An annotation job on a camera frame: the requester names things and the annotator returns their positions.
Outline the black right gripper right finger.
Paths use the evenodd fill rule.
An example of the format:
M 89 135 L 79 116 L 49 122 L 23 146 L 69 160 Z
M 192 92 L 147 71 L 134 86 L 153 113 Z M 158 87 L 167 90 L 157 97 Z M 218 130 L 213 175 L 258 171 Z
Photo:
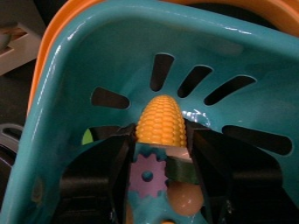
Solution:
M 186 123 L 189 152 L 210 224 L 292 224 L 278 162 L 256 146 L 197 122 Z

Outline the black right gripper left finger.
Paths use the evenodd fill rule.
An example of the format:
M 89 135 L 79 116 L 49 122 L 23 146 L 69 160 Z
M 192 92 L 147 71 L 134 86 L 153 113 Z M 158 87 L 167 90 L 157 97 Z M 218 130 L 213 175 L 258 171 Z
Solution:
M 126 224 L 137 126 L 121 128 L 70 163 L 53 224 Z

